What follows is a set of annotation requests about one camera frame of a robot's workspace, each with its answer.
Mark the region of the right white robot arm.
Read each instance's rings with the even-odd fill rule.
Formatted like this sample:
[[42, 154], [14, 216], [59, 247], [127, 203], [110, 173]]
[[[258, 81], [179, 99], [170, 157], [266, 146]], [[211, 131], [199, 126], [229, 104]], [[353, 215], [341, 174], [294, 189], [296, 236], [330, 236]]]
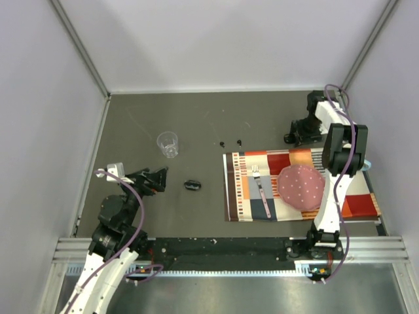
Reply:
[[305, 249], [315, 259], [342, 248], [342, 206], [351, 181], [364, 166], [368, 127], [356, 124], [326, 91], [307, 95], [308, 116], [291, 122], [284, 142], [298, 147], [324, 140], [321, 155], [325, 190], [319, 212], [306, 236]]

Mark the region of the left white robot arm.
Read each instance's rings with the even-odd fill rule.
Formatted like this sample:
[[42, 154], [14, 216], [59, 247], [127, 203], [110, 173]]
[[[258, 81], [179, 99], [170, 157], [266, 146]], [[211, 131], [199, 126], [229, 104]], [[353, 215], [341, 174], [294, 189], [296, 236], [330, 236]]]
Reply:
[[130, 278], [130, 266], [148, 253], [143, 198], [166, 189], [168, 168], [148, 168], [125, 174], [121, 163], [95, 170], [97, 177], [116, 183], [121, 195], [103, 199], [82, 273], [62, 313], [106, 313], [121, 281]]

